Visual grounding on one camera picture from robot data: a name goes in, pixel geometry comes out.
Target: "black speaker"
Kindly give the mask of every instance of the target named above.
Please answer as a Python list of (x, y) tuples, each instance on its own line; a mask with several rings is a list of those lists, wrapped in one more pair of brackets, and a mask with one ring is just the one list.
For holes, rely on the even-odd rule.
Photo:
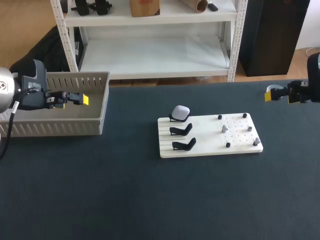
[(288, 73), (309, 2), (248, 1), (239, 51), (248, 77)]

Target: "shelf post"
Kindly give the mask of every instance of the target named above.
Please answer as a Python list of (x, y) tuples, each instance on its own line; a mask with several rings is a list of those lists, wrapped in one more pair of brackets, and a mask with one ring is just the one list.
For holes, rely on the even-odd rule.
[(67, 30), (66, 22), (65, 22), (65, 17), (62, 12), (60, 0), (50, 0), (51, 1), (51, 6), (53, 10), (53, 15), (55, 18), (55, 22), (57, 25), (57, 28), (59, 30), (62, 46), (64, 49), (64, 53), (66, 56), (66, 60), (69, 65), (70, 72), (78, 72), (78, 66), (76, 63), (76, 58), (74, 57), (74, 50), (72, 49), (72, 44), (70, 41), (69, 33)]
[(237, 17), (234, 28), (234, 35), (230, 53), (230, 67), (228, 71), (228, 82), (234, 82), (239, 57), (239, 50), (244, 29), (248, 0), (239, 0), (237, 6)]

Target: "black fabric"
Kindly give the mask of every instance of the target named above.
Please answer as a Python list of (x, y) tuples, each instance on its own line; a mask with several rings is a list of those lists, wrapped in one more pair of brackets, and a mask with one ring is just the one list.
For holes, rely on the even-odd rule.
[[(0, 238), (320, 239), (320, 105), (269, 84), (111, 88), (103, 134), (14, 138), (0, 162)], [(251, 114), (257, 154), (162, 159), (157, 119)]]
[[(76, 48), (75, 61), (78, 65), (84, 50), (78, 27), (74, 28), (74, 42)], [(10, 71), (12, 73), (16, 72), (16, 69), (28, 59), (43, 62), (48, 72), (69, 72), (69, 65), (57, 26), (54, 26), (23, 58), (15, 62)]]

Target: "plastic storage basket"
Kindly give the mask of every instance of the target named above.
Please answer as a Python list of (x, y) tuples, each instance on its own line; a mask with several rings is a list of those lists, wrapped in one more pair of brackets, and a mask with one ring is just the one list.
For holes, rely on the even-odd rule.
[[(18, 110), (12, 137), (100, 135), (104, 127), (108, 96), (109, 72), (48, 72), (49, 92), (84, 93), (89, 106), (67, 103), (65, 108)], [(5, 137), (12, 109), (0, 114), (0, 134)]]

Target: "cardboard box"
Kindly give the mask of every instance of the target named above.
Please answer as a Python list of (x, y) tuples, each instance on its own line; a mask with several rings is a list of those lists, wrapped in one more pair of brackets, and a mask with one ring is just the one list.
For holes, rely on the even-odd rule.
[(130, 0), (132, 17), (149, 17), (160, 14), (160, 0)]

